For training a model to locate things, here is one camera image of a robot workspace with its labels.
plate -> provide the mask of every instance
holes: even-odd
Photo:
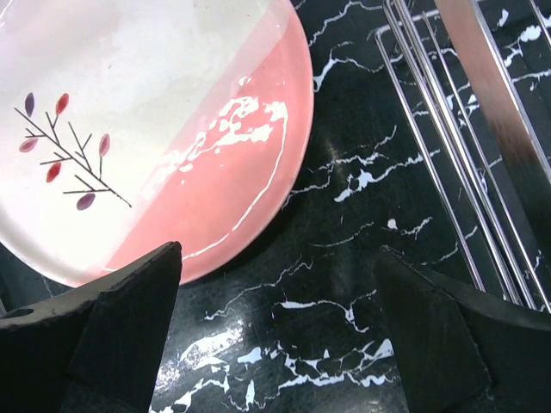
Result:
[[[71,287],[167,241],[231,260],[298,174],[313,76],[288,0],[0,0],[0,242]]]

branch pattern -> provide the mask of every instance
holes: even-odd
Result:
[[[118,192],[115,192],[104,180],[102,176],[103,158],[107,155],[111,147],[111,138],[106,133],[104,134],[98,145],[99,165],[93,168],[90,163],[90,158],[86,154],[86,148],[92,140],[92,133],[86,139],[80,139],[75,132],[75,128],[67,121],[71,136],[77,144],[76,151],[70,151],[66,145],[59,140],[58,135],[58,120],[69,104],[69,95],[64,93],[55,105],[55,116],[52,117],[46,111],[47,128],[40,127],[33,120],[34,113],[34,95],[29,93],[25,99],[24,111],[19,108],[14,110],[28,123],[25,128],[26,134],[23,142],[19,146],[19,152],[31,152],[37,146],[39,140],[45,139],[54,147],[53,158],[40,163],[40,166],[47,166],[46,183],[53,182],[62,170],[62,165],[65,162],[73,162],[82,170],[82,173],[74,175],[76,180],[84,187],[82,189],[64,191],[63,194],[78,194],[80,198],[77,200],[77,210],[83,211],[88,209],[96,200],[96,195],[100,193],[109,193],[116,196],[119,200],[132,207]]]

metal rod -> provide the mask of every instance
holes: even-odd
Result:
[[[482,148],[480,147],[479,140],[476,138],[476,133],[474,132],[473,125],[471,124],[471,121],[467,115],[467,111],[465,110],[465,107],[463,105],[463,102],[461,101],[461,97],[459,96],[459,92],[455,86],[454,79],[451,77],[451,73],[449,72],[448,65],[446,64],[446,61],[444,59],[444,56],[442,54],[442,51],[440,50],[440,47],[438,46],[438,43],[436,41],[436,35],[434,33],[434,30],[432,29],[432,26],[429,23],[429,19],[426,16],[425,13],[422,14],[423,21],[425,26],[427,27],[427,30],[429,31],[429,36],[436,48],[436,55],[438,56],[438,59],[442,65],[442,68],[444,69],[444,73],[446,75],[446,78],[448,79],[449,85],[452,89],[453,95],[455,97],[455,100],[457,101],[457,104],[459,106],[459,109],[461,111],[461,115],[463,116],[463,119],[465,120],[465,123],[467,125],[467,129],[471,135],[471,141],[473,142],[476,151],[479,154],[480,160],[482,161],[484,170],[486,172],[486,175],[488,176],[490,183],[492,184],[496,195],[498,196],[498,201],[500,203],[500,206],[502,207],[503,212],[505,213],[505,217],[507,218],[507,222],[509,224],[509,227],[513,233],[513,236],[516,240],[517,247],[519,248],[521,255],[524,259],[524,263],[526,265],[527,270],[529,271],[531,279],[536,284],[536,287],[538,289],[538,293],[542,296],[542,299],[544,301],[544,305],[546,306],[548,312],[551,312],[551,306],[549,306],[547,295],[545,294],[542,285],[536,275],[536,272],[532,268],[532,264],[530,262],[530,259],[528,257],[528,254],[526,253],[525,248],[523,247],[523,242],[518,234],[517,228],[512,220],[512,217],[509,213],[509,208],[507,208],[507,205],[505,204],[505,200],[503,198],[503,195],[501,194],[501,191],[499,190],[498,184],[496,183],[495,177],[493,175],[492,169],[490,168],[490,165],[488,164],[488,161],[486,159],[486,156],[484,152],[482,151]],[[485,197],[483,202],[487,202],[487,204],[490,204],[490,200]],[[509,242],[507,241],[507,237],[505,233],[503,232],[503,229],[501,225],[498,223],[498,217],[495,215],[495,212],[493,211],[493,208],[491,208],[491,211],[488,212],[490,215],[490,219],[494,221],[495,226],[497,226],[497,235],[499,244],[505,251],[505,256],[507,258],[507,262],[513,269],[513,273],[515,274],[517,278],[517,284],[520,286],[521,291],[524,296],[524,300],[529,308],[536,309],[536,303],[534,302],[534,299],[530,293],[530,290],[528,289],[528,286],[526,285],[526,282],[523,278],[523,271],[519,268],[517,259],[515,257],[515,254],[513,253],[511,246],[509,245]]]
[[[499,281],[502,285],[502,288],[504,289],[504,294],[515,304],[521,304],[522,301],[518,296],[516,287],[512,283],[511,277],[510,276],[507,277],[507,275],[509,274],[508,269],[505,266],[503,257],[501,256],[499,248],[493,239],[492,232],[488,227],[484,213],[482,212],[479,202],[477,201],[476,194],[473,191],[473,188],[471,187],[471,183],[467,177],[467,174],[463,169],[463,163],[461,162],[460,158],[455,152],[455,146],[453,142],[451,142],[451,138],[449,137],[449,131],[446,128],[445,123],[441,118],[441,114],[445,114],[445,110],[439,111],[436,108],[436,104],[431,99],[431,98],[434,98],[434,96],[430,95],[429,87],[433,86],[431,82],[434,83],[434,79],[424,77],[423,74],[421,73],[421,70],[417,67],[416,59],[413,57],[412,51],[410,51],[409,47],[407,46],[404,35],[399,30],[398,25],[396,25],[396,23],[394,22],[396,19],[392,17],[391,3],[392,3],[391,0],[386,0],[386,2],[383,4],[383,9],[387,13],[389,24],[391,25],[394,35],[397,37],[397,41],[399,42],[402,52],[404,53],[404,57],[406,58],[406,61],[410,69],[412,70],[412,74],[415,77],[419,90],[421,91],[421,95],[424,98],[425,105],[427,106],[427,109],[431,113],[431,118],[433,120],[435,128],[439,132],[439,135],[443,138],[443,144],[444,144],[444,147],[446,148],[446,152],[449,155],[449,159],[454,165],[455,171],[461,181],[461,185],[465,190],[465,193],[467,194],[467,197],[469,198],[471,205],[473,206],[473,210],[476,215],[477,221],[479,223],[480,230],[484,235],[484,238],[486,240],[490,253],[493,257],[494,264],[498,267],[499,273],[501,275],[504,275],[499,277]],[[406,32],[409,34],[410,40],[413,43],[412,46],[413,46],[413,50],[416,51],[416,57],[418,58],[418,61],[422,64],[423,57],[427,58],[427,56],[426,54],[418,56],[421,53],[419,53],[418,44],[415,44],[415,40],[418,40],[419,42],[421,40],[415,39],[416,31],[415,29],[412,30],[411,26],[413,25],[413,23],[411,21],[411,17],[409,20],[407,19],[407,16],[409,16],[407,7],[402,0],[397,0],[394,2],[394,4],[397,7],[402,23],[404,24],[404,28]]]
[[[551,258],[551,168],[474,0],[436,0],[534,236]]]
[[[421,152],[421,156],[423,157],[424,164],[429,171],[430,178],[432,182],[434,183],[434,186],[436,188],[436,191],[438,192],[440,196],[440,201],[442,202],[444,209],[448,213],[449,219],[451,220],[452,226],[455,229],[455,232],[457,234],[457,237],[459,238],[459,247],[460,251],[463,254],[465,261],[467,263],[467,269],[469,273],[471,274],[471,278],[473,279],[474,285],[481,291],[485,291],[484,283],[482,282],[482,279],[480,278],[479,270],[476,267],[476,263],[474,262],[473,256],[471,255],[471,251],[468,248],[467,245],[467,239],[463,236],[463,232],[461,230],[461,227],[459,225],[459,222],[457,221],[457,217],[455,216],[454,209],[451,206],[451,203],[449,202],[449,198],[446,195],[446,191],[444,190],[444,186],[442,185],[442,181],[440,180],[440,177],[438,176],[438,173],[436,172],[436,168],[432,162],[432,159],[430,158],[430,152],[427,149],[426,145],[424,144],[423,137],[421,135],[421,132],[418,129],[417,123],[415,122],[415,119],[413,117],[412,110],[409,107],[409,104],[407,103],[406,96],[404,95],[404,92],[401,90],[399,86],[399,80],[396,76],[396,72],[394,71],[394,68],[392,66],[392,63],[390,61],[390,58],[387,55],[386,49],[384,45],[382,44],[381,35],[383,34],[383,31],[378,31],[375,33],[375,42],[377,43],[377,46],[379,47],[379,51],[381,52],[381,56],[383,58],[384,65],[386,66],[388,73],[390,75],[390,78],[393,82],[394,87],[398,91],[398,97],[400,100],[400,103],[402,104],[402,108],[404,109],[404,112],[406,113],[406,118],[408,119],[408,124],[412,130],[413,137],[415,138],[415,141],[418,145],[419,151]]]

red leaf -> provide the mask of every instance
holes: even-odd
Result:
[[[67,108],[68,104],[69,104],[69,94],[64,93],[63,95],[61,95],[61,97],[59,98],[58,102],[55,105],[55,114],[57,116],[60,116],[65,110],[65,108]]]
[[[38,142],[38,138],[29,138],[25,139],[25,141],[19,146],[19,152],[27,153],[31,152],[31,150],[34,149],[36,146],[36,143]]]
[[[46,182],[49,183],[53,181],[59,175],[60,171],[61,171],[61,162],[52,163],[52,166],[50,167],[50,169],[46,174]]]
[[[102,140],[100,140],[100,157],[104,157],[107,155],[107,152],[109,152],[109,148],[111,147],[111,138],[106,133],[102,136]]]
[[[84,209],[90,208],[90,205],[94,203],[95,198],[96,194],[94,193],[88,193],[85,196],[81,197],[77,202],[77,210],[83,211]]]

